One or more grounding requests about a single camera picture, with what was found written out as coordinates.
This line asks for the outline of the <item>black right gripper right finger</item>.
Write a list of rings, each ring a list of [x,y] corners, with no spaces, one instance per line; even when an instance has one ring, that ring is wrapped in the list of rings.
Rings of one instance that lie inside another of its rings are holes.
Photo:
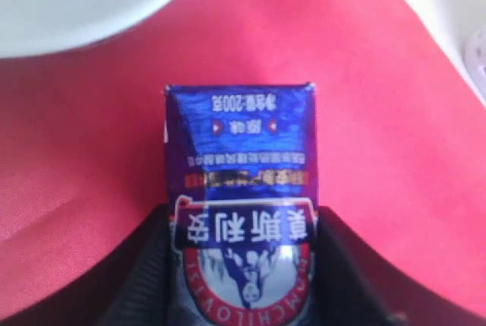
[[[406,276],[330,208],[320,207],[315,294],[323,325],[483,325]]]

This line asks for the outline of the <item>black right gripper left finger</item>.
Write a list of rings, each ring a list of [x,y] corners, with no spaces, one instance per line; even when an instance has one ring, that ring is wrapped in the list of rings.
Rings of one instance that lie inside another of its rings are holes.
[[[95,267],[1,323],[165,325],[168,272],[168,215],[160,205]]]

